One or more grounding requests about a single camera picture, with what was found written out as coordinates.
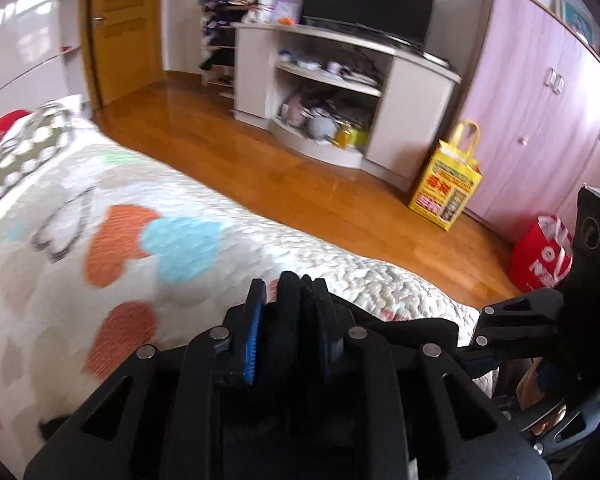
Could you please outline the white tv cabinet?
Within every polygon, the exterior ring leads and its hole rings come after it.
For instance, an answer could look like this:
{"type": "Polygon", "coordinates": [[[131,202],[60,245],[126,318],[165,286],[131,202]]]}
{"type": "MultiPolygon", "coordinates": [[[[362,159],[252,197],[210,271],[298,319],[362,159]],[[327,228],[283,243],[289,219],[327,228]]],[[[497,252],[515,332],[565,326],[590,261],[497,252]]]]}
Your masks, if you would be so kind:
{"type": "Polygon", "coordinates": [[[412,186],[460,84],[454,70],[327,29],[235,29],[237,120],[319,162],[412,186]]]}

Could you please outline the yellow shopping bag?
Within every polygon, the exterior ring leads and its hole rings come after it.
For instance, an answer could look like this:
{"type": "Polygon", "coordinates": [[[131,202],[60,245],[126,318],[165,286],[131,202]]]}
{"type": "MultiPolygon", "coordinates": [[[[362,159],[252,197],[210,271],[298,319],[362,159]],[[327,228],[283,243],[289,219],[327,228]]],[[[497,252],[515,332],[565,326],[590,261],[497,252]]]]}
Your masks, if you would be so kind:
{"type": "Polygon", "coordinates": [[[479,140],[478,125],[462,120],[449,140],[438,141],[408,204],[411,211],[449,232],[482,180],[474,157],[479,140]]]}

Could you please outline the green polka dot pillow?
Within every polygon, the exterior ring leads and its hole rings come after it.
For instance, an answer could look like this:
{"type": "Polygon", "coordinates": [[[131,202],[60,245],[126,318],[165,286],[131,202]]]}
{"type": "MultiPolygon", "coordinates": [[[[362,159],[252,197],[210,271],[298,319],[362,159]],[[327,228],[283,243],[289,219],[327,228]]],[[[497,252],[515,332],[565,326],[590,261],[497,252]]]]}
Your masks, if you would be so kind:
{"type": "Polygon", "coordinates": [[[74,140],[74,118],[76,113],[68,107],[46,103],[27,116],[22,128],[0,144],[0,201],[74,140]]]}

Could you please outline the wooden door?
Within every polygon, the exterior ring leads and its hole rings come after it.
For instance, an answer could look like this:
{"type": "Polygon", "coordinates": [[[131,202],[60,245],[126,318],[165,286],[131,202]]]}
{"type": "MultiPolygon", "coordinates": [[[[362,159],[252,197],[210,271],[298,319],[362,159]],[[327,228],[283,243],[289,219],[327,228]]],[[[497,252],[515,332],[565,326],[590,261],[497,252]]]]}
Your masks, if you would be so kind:
{"type": "Polygon", "coordinates": [[[95,110],[163,80],[161,0],[80,0],[79,17],[95,110]]]}

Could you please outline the heart pattern quilt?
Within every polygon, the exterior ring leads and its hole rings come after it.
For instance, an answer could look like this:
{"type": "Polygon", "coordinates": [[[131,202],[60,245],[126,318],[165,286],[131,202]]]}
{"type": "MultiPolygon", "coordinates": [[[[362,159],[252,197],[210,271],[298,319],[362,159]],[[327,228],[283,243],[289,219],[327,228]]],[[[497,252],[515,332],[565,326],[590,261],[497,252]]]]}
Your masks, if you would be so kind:
{"type": "Polygon", "coordinates": [[[218,325],[260,278],[291,271],[385,321],[478,320],[418,275],[253,214],[85,119],[0,201],[0,461],[16,477],[142,344],[218,325]]]}

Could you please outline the pink wardrobe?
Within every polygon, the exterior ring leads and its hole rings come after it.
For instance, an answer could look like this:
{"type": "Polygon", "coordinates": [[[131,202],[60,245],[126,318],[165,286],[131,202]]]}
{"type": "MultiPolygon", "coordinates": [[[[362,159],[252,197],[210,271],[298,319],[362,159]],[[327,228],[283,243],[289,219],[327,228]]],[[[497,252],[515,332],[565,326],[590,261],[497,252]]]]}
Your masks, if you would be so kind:
{"type": "Polygon", "coordinates": [[[483,0],[455,109],[480,129],[466,209],[515,243],[541,214],[574,226],[600,186],[600,58],[536,0],[483,0]]]}

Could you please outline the black television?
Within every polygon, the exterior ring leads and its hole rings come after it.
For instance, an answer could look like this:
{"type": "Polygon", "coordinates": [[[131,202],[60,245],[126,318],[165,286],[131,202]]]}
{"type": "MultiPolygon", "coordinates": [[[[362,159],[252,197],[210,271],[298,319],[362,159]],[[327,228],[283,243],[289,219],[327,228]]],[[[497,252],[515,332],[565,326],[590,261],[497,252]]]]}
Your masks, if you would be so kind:
{"type": "Polygon", "coordinates": [[[342,27],[425,47],[434,0],[303,0],[311,26],[342,27]]]}

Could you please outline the black pants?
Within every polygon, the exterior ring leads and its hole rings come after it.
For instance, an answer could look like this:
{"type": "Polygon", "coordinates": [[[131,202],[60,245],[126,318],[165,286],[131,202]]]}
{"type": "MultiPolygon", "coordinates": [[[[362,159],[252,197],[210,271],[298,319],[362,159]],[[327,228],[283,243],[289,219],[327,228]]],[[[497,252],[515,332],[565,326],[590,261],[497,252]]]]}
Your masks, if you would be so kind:
{"type": "Polygon", "coordinates": [[[285,272],[188,344],[142,344],[59,426],[30,479],[406,479],[396,367],[445,320],[389,324],[285,272]]]}

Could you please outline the white wardrobe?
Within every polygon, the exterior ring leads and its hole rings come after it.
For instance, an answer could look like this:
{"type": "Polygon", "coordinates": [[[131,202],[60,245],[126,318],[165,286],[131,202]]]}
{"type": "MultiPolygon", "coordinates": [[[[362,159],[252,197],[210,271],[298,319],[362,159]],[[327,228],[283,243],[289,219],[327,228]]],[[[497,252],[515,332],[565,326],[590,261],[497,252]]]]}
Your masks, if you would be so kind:
{"type": "Polygon", "coordinates": [[[0,0],[0,118],[67,98],[91,116],[80,0],[0,0]]]}

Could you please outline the shoe rack with shoes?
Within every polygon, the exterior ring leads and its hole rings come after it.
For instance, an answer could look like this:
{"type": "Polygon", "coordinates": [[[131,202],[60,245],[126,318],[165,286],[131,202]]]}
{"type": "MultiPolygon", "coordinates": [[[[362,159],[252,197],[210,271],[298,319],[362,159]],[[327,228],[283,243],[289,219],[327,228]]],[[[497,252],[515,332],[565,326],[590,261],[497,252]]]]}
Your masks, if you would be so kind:
{"type": "Polygon", "coordinates": [[[234,86],[236,29],[242,23],[267,23],[276,0],[198,0],[201,10],[201,80],[204,87],[234,86]]]}

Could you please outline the red shopping bag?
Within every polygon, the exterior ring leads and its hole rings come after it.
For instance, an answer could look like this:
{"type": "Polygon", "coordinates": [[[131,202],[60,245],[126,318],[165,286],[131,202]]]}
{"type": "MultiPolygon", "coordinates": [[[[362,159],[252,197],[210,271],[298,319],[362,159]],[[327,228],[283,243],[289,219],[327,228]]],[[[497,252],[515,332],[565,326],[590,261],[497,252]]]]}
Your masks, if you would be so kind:
{"type": "Polygon", "coordinates": [[[522,292],[554,288],[570,272],[573,260],[572,236],[554,214],[539,216],[516,243],[508,278],[522,292]]]}

